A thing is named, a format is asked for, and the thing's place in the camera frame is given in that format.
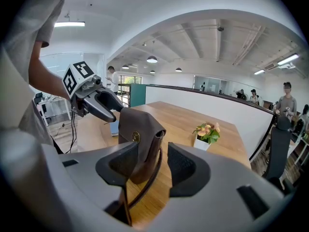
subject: pink flower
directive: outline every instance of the pink flower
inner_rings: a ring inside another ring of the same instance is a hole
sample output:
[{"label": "pink flower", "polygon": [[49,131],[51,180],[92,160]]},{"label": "pink flower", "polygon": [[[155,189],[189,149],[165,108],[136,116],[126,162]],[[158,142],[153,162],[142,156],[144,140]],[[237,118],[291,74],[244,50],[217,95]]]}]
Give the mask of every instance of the pink flower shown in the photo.
[{"label": "pink flower", "polygon": [[199,136],[204,136],[205,134],[208,134],[210,132],[209,128],[210,125],[206,125],[205,127],[201,127],[201,130],[197,133]]},{"label": "pink flower", "polygon": [[218,123],[218,122],[215,124],[214,129],[215,129],[217,132],[220,132],[220,128],[219,128],[219,123]]}]

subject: gold button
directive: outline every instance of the gold button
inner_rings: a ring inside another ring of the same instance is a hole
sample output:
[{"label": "gold button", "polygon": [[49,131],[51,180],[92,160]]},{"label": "gold button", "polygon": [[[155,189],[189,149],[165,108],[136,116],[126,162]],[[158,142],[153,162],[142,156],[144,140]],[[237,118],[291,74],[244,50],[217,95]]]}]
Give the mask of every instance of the gold button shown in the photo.
[{"label": "gold button", "polygon": [[132,133],[132,140],[137,143],[140,142],[140,134],[137,131]]}]

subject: potted plant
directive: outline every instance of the potted plant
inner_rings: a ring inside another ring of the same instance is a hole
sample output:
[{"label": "potted plant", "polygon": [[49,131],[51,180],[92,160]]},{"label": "potted plant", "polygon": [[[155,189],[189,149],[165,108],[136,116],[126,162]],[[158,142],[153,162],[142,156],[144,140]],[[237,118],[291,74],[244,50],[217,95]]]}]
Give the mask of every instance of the potted plant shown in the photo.
[{"label": "potted plant", "polygon": [[197,136],[194,141],[194,148],[199,148],[205,151],[220,137],[218,123],[215,125],[203,123],[193,131],[193,133],[196,132]]}]

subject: teal panel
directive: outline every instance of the teal panel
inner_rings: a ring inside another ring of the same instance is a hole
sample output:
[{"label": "teal panel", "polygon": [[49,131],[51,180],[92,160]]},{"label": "teal panel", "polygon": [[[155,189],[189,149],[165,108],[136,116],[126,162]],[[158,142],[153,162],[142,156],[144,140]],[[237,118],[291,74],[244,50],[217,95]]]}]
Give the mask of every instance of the teal panel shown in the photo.
[{"label": "teal panel", "polygon": [[146,99],[146,85],[145,84],[131,84],[131,107],[144,105]]}]

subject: black and white marker cube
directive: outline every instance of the black and white marker cube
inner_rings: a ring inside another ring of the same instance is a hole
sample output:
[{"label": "black and white marker cube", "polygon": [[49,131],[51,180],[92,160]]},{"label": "black and white marker cube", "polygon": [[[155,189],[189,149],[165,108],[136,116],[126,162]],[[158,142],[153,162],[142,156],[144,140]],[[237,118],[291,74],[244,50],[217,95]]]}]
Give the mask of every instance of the black and white marker cube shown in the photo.
[{"label": "black and white marker cube", "polygon": [[85,82],[91,81],[94,75],[95,74],[93,71],[84,61],[70,64],[62,79],[70,99],[72,98],[74,92],[78,90]]}]

